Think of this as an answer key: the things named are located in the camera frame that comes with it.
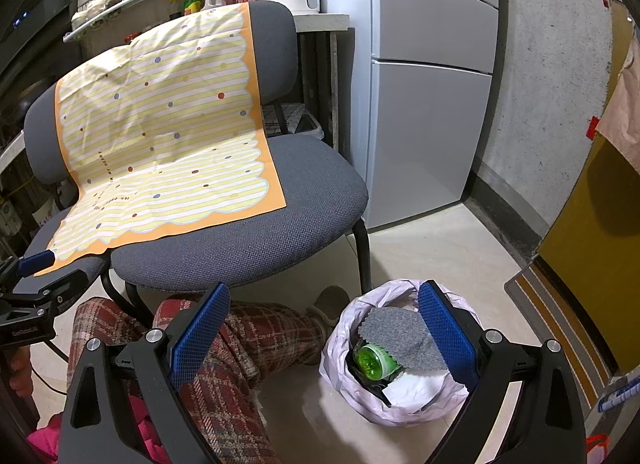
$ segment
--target orange border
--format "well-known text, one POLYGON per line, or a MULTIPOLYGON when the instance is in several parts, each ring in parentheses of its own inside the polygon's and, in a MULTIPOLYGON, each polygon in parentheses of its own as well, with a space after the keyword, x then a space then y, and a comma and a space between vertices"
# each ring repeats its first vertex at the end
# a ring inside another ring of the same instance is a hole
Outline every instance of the orange border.
MULTIPOLYGON (((157 227, 153 231, 149 233, 135 233, 133 231, 127 231, 124 234, 120 235, 118 238, 114 238, 108 244, 101 242, 100 240, 96 240, 90 246, 85 248, 82 251, 76 251, 71 256, 69 256, 66 260, 56 260, 55 264, 52 267, 49 267, 46 270, 43 270, 39 274, 46 274, 47 272, 51 272, 53 270, 60 269, 61 267, 68 266, 73 261, 85 256, 86 254, 103 254, 109 249, 119 248, 121 246, 125 246, 127 244, 135 244, 138 242, 147 242, 150 240, 158 240, 158 238, 168 237, 173 235, 180 235, 184 233, 190 233, 192 231, 197 231, 204 228, 209 228, 212 226, 217 226, 220 224, 227 224, 229 222, 234 222, 236 220, 242 220, 246 218, 255 217, 256 215, 261 215, 263 213, 268 213, 270 211, 274 211, 276 209, 284 208, 287 203, 284 198, 284 193, 282 192, 282 186, 280 185, 280 181, 278 179, 278 174, 276 172, 275 166, 273 164, 273 158, 271 157, 271 152, 269 151, 269 146, 267 144, 267 139, 264 134, 264 129, 262 127, 262 110, 260 106, 260 90, 258 87, 258 75, 257 68, 255 65, 255 51, 254 51, 254 37, 251 30, 251 16, 249 12, 249 5, 242 4, 240 7, 240 11, 245 18, 245 26, 240 31, 240 34, 246 41, 247 47, 246 52, 242 60, 248 66, 250 70, 249 82, 247 83, 247 90, 250 94, 252 94, 254 104, 251 108, 250 115, 254 120, 256 126, 256 139, 258 140, 258 145, 260 147, 260 156, 258 157, 258 161, 262 162, 264 165, 264 169, 262 170, 262 174, 260 178, 265 179, 269 182, 269 190, 267 195, 258 202, 255 206, 251 208, 238 211, 232 214, 220 214, 213 212, 208 217, 198 221, 192 222, 191 224, 164 224, 162 226, 157 227)), ((64 158, 66 168, 68 169, 71 177, 75 181, 75 183, 80 188, 78 174, 73 172, 69 168, 68 164, 68 151, 64 147, 64 142, 62 141, 62 126, 60 125, 60 99, 58 96, 58 92, 60 89, 60 81, 56 85, 56 101, 55 101, 55 112, 56 112, 56 131, 58 133, 58 142, 60 144, 60 151, 62 152, 62 157, 64 158)))

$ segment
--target pink jacket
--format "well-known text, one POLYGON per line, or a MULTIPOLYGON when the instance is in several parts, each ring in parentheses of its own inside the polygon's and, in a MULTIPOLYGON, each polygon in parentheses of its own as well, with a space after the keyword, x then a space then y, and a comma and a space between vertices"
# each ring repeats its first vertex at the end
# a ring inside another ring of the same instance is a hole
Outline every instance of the pink jacket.
MULTIPOLYGON (((129 401, 149 455, 159 464, 171 464, 169 457, 160 444, 156 428, 151 424, 149 412, 146 410, 144 401, 134 396, 129 396, 129 401)), ((58 440, 60 439, 61 423, 62 414, 56 414, 51 417, 46 428, 34 431, 27 437, 28 443, 44 454, 46 464, 56 464, 58 461, 58 440)))

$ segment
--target gray office chair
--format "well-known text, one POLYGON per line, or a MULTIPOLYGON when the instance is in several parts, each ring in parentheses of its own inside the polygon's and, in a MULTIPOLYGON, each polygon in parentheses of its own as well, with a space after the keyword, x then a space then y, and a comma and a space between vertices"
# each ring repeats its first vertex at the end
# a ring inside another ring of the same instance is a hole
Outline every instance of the gray office chair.
MULTIPOLYGON (((250 4, 258 85, 262 104, 275 104, 292 89, 298 74, 293 17, 274 2, 250 4)), ((27 156, 35 176, 52 184, 68 177, 54 122, 54 91, 31 107, 25 122, 27 156)), ((283 209, 191 233, 129 244, 102 256, 84 256, 45 276, 32 276, 16 292, 36 292, 74 269, 93 282, 102 276, 105 290, 124 312, 150 325, 152 315, 137 285, 171 291, 203 291, 215 282, 230 287, 250 284, 295 266, 353 230, 362 291, 371 289, 369 239, 361 216, 367 188, 358 173, 323 142, 300 135, 268 140, 287 202, 283 209), (131 304, 111 285, 109 262, 126 281, 131 304)), ((28 254, 46 248, 67 211, 47 223, 28 254)))

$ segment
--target plaid pants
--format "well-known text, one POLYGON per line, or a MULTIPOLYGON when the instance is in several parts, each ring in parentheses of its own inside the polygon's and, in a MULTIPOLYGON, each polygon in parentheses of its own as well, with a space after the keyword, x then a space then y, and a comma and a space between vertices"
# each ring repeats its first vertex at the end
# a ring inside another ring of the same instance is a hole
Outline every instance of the plaid pants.
MULTIPOLYGON (((178 311, 194 302, 169 298, 162 302, 154 326, 166 328, 178 311)), ((85 343, 92 337, 107 344, 139 339, 145 328, 113 301, 93 298, 76 311, 67 383, 85 343)), ((193 383, 180 397, 196 426, 226 464, 280 464, 267 437, 252 388, 268 375, 304 363, 322 349, 322 332, 309 317, 275 303, 233 302, 193 383)), ((140 396, 131 383, 129 393, 140 396)))

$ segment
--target green bottle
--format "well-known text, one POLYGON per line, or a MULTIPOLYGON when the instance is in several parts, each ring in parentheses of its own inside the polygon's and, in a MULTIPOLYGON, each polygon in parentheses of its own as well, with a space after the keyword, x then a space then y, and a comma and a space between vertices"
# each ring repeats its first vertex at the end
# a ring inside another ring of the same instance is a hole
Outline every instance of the green bottle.
POLYGON ((371 381, 388 378, 400 365, 380 345, 369 343, 356 352, 356 364, 371 381))

